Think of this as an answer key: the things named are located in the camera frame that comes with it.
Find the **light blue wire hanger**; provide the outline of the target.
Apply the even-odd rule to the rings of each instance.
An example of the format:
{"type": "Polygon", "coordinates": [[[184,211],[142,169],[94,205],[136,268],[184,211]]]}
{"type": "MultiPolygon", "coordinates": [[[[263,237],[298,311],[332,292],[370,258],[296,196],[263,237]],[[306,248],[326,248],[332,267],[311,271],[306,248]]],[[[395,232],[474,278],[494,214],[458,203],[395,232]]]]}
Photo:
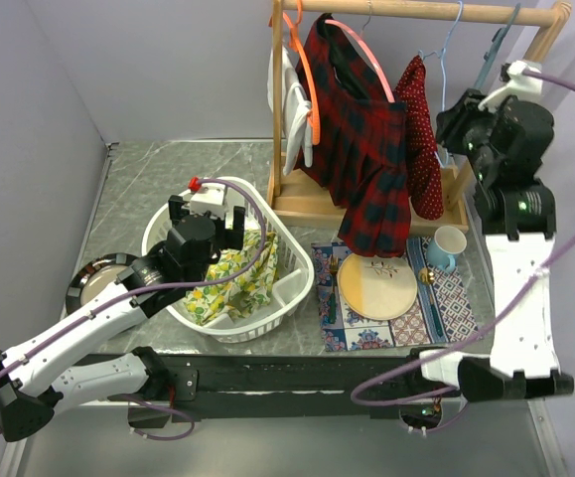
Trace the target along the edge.
{"type": "Polygon", "coordinates": [[[420,57],[421,61],[424,62],[427,58],[436,57],[439,60],[439,66],[441,71],[441,94],[440,94],[440,111],[443,112],[446,109],[446,99],[447,99],[447,91],[448,91],[448,73],[447,73],[447,53],[448,48],[451,43],[452,36],[457,28],[457,26],[461,22],[461,18],[464,11],[464,2],[458,1],[458,12],[453,21],[450,29],[448,30],[443,45],[440,50],[434,50],[430,53],[424,53],[422,50],[418,51],[418,56],[420,57]]]}

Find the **teal blue hanger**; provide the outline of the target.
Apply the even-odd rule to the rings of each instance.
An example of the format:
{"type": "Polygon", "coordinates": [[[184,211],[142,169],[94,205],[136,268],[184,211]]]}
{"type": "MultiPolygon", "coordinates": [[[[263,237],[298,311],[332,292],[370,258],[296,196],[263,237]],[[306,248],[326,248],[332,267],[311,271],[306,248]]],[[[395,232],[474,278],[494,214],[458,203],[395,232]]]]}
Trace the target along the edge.
{"type": "Polygon", "coordinates": [[[477,89],[477,90],[481,90],[490,71],[491,68],[496,60],[496,57],[501,49],[501,46],[503,44],[503,40],[505,38],[505,36],[507,35],[507,33],[509,32],[511,26],[514,24],[514,21],[516,19],[516,17],[518,16],[518,13],[520,12],[521,9],[521,3],[518,2],[514,5],[513,11],[510,14],[508,20],[506,21],[506,23],[500,27],[499,29],[497,29],[497,31],[495,32],[493,38],[492,38],[492,42],[491,45],[489,47],[489,49],[484,53],[484,62],[479,70],[479,73],[477,75],[477,78],[473,84],[473,88],[477,89]]]}

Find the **red polka dot garment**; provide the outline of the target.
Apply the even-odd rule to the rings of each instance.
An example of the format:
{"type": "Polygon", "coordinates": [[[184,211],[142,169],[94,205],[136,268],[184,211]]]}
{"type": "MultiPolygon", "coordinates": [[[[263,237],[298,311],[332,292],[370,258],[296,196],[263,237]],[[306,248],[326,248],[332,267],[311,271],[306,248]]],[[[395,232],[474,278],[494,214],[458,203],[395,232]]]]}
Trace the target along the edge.
{"type": "Polygon", "coordinates": [[[424,62],[416,55],[403,72],[394,94],[406,107],[405,162],[410,202],[420,218],[436,221],[442,217],[444,205],[425,81],[424,62]]]}

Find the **yellow floral garment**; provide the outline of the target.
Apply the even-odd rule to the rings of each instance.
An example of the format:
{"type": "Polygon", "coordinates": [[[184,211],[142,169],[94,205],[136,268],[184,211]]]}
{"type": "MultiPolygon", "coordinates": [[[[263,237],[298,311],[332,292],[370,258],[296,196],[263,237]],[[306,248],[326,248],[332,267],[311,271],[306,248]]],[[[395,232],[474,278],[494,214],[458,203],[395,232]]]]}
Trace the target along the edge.
{"type": "MultiPolygon", "coordinates": [[[[206,281],[214,281],[235,274],[255,257],[261,244],[261,231],[248,230],[244,234],[243,249],[228,249],[217,264],[209,267],[206,281]]],[[[278,278],[279,237],[268,232],[259,259],[235,280],[198,287],[181,300],[190,319],[199,326],[207,326],[221,314],[232,321],[248,318],[257,309],[270,304],[272,288],[278,278]]]]}

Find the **red plaid skirt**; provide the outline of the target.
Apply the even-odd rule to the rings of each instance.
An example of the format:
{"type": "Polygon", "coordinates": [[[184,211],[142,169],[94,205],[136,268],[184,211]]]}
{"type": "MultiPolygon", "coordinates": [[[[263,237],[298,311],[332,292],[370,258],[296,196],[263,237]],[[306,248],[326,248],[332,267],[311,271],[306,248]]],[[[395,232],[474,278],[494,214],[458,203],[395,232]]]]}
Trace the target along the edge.
{"type": "Polygon", "coordinates": [[[389,103],[371,65],[345,32],[313,24],[304,50],[318,96],[321,139],[303,170],[345,214],[338,236],[362,256],[403,255],[411,224],[405,163],[406,107],[389,103]]]}

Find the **pink hanger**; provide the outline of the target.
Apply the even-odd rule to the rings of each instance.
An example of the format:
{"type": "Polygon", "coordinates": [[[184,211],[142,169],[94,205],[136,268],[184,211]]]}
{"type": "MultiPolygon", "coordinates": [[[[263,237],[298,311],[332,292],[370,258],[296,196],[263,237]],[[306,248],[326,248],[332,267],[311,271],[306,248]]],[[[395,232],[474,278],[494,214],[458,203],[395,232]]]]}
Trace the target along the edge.
{"type": "Polygon", "coordinates": [[[368,61],[370,62],[372,69],[376,73],[387,101],[389,103],[395,103],[395,97],[390,87],[390,84],[386,78],[386,75],[382,70],[379,61],[377,60],[377,58],[375,57],[369,46],[366,44],[366,42],[363,40],[363,38],[359,34],[357,34],[352,28],[337,20],[327,19],[325,23],[327,25],[340,28],[357,43],[357,45],[361,48],[361,50],[367,57],[368,61]]]}

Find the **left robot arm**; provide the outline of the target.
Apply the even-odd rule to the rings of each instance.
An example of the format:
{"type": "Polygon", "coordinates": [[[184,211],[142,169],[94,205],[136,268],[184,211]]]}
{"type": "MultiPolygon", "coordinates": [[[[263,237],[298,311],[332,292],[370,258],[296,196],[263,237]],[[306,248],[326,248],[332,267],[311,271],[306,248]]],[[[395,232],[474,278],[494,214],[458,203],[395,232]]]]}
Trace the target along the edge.
{"type": "Polygon", "coordinates": [[[227,249],[243,246],[246,210],[173,196],[165,239],[133,260],[86,305],[40,335],[0,350],[0,436],[27,438],[89,401],[150,400],[169,391],[170,372],[150,347],[83,366],[106,340],[152,318],[199,287],[227,249]]]}

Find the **orange hanger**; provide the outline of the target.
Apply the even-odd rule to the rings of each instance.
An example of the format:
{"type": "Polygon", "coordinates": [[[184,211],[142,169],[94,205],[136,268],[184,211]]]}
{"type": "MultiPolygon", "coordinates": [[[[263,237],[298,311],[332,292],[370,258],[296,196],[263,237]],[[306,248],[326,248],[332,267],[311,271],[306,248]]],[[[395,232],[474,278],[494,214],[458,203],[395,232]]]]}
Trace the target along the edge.
{"type": "MultiPolygon", "coordinates": [[[[297,52],[300,59],[299,67],[304,74],[305,82],[301,82],[307,98],[312,103],[313,111],[309,113],[308,121],[313,126],[313,146],[318,145],[321,139],[321,121],[320,110],[318,104],[318,96],[316,93],[312,69],[305,53],[303,44],[301,43],[298,35],[298,26],[302,21],[302,7],[298,7],[297,19],[293,22],[286,13],[282,13],[284,23],[288,27],[289,42],[288,47],[297,52]]],[[[282,30],[278,27],[278,17],[274,14],[269,21],[269,26],[272,28],[272,39],[274,44],[270,50],[269,69],[268,69],[268,104],[274,115],[274,132],[277,132],[277,126],[283,126],[283,112],[281,100],[281,69],[282,69],[282,30]]]]}

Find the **white plastic laundry basket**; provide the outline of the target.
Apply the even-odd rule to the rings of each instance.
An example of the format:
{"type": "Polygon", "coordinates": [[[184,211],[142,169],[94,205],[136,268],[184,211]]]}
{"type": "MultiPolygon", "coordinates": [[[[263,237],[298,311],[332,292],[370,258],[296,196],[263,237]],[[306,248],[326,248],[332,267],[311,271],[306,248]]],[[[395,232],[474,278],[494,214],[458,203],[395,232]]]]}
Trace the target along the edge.
{"type": "Polygon", "coordinates": [[[245,212],[243,250],[228,249],[209,268],[207,280],[225,278],[248,265],[262,253],[251,269],[233,281],[204,286],[166,307],[174,319],[200,334],[222,343],[256,339],[278,327],[293,314],[313,285],[314,267],[258,191],[247,181],[223,178],[196,192],[185,191],[182,210],[193,213],[216,211],[224,226],[233,227],[234,214],[245,212]]]}

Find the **wooden clothes rack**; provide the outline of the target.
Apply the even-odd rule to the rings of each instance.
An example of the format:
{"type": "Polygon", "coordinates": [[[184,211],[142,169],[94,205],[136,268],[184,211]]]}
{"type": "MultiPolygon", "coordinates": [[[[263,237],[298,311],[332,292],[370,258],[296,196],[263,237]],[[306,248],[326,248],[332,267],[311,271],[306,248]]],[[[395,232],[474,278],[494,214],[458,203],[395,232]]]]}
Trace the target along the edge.
{"type": "MultiPolygon", "coordinates": [[[[273,161],[268,182],[267,202],[288,226],[337,229],[345,211],[334,206],[325,189],[303,171],[282,172],[282,47],[283,23],[288,31],[297,29],[303,11],[347,13],[425,20],[456,20],[459,7],[455,3],[432,1],[273,1],[269,26],[272,28],[273,98],[273,161]],[[292,23],[286,10],[297,11],[292,23]]],[[[555,40],[568,22],[572,11],[570,1],[555,1],[549,8],[524,8],[514,19],[516,25],[539,27],[523,59],[542,64],[555,40]]],[[[507,23],[513,8],[496,5],[467,5],[462,8],[463,22],[507,23]]],[[[411,233],[429,235],[439,227],[450,225],[462,232],[469,229],[466,213],[466,190],[474,183],[475,175],[468,160],[461,167],[447,166],[441,173],[445,212],[439,221],[428,221],[412,213],[411,233]]]]}

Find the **white cloth garment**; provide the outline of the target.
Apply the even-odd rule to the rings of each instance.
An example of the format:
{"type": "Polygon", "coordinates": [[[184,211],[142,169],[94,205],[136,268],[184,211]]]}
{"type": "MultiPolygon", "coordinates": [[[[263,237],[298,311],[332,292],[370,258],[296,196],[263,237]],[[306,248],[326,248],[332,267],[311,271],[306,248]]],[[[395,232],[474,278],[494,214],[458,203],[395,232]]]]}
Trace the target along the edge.
{"type": "Polygon", "coordinates": [[[313,111],[312,103],[296,74],[288,55],[282,46],[281,100],[283,112],[283,133],[286,138],[286,158],[283,173],[290,174],[300,152],[304,155],[306,167],[313,165],[313,126],[308,121],[313,111]]]}

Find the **dark rimmed brown plate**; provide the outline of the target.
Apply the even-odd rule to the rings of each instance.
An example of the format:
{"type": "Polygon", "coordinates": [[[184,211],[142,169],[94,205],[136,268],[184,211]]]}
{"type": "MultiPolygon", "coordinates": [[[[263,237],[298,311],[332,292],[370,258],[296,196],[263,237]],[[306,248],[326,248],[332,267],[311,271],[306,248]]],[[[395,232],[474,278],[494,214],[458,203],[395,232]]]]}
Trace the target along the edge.
{"type": "Polygon", "coordinates": [[[137,256],[117,252],[95,258],[84,265],[72,278],[65,297],[66,314],[71,315],[91,301],[117,274],[129,267],[137,256]]]}

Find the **cream yellow plate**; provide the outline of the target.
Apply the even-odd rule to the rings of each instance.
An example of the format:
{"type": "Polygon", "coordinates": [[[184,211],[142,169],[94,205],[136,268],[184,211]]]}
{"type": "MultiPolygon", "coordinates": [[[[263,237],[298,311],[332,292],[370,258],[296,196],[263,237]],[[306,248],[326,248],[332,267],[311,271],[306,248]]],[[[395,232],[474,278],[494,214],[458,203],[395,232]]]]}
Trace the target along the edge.
{"type": "Polygon", "coordinates": [[[405,314],[417,297],[417,279],[403,257],[350,254],[340,266],[340,294],[358,315],[389,321],[405,314]]]}

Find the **patterned placemat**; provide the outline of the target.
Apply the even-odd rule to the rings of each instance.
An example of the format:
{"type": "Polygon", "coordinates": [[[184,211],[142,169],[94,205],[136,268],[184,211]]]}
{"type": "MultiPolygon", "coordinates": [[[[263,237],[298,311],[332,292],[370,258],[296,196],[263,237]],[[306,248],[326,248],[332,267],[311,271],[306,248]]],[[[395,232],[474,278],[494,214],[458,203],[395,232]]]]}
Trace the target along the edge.
{"type": "Polygon", "coordinates": [[[350,254],[341,241],[319,242],[312,245],[315,285],[321,319],[321,334],[328,352],[357,352],[395,347],[416,347],[461,342],[478,330],[462,266],[452,273],[434,271],[432,285],[435,304],[440,316],[443,336],[439,337],[431,317],[429,298],[423,284],[412,307],[402,316],[386,322],[376,322],[358,315],[345,302],[336,287],[337,321],[329,323],[329,295],[332,289],[329,271],[330,257],[339,261],[350,254]]]}

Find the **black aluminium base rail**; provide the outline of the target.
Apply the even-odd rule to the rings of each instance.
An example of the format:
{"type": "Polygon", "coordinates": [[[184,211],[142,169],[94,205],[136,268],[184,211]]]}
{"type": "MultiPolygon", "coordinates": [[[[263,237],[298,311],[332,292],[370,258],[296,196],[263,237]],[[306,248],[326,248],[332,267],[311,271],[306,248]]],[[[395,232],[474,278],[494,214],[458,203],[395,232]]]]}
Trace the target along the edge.
{"type": "Polygon", "coordinates": [[[166,355],[133,351],[146,360],[155,383],[137,395],[170,400],[196,420],[212,418],[368,415],[396,418],[397,408],[351,400],[361,383],[418,358],[166,355]]]}

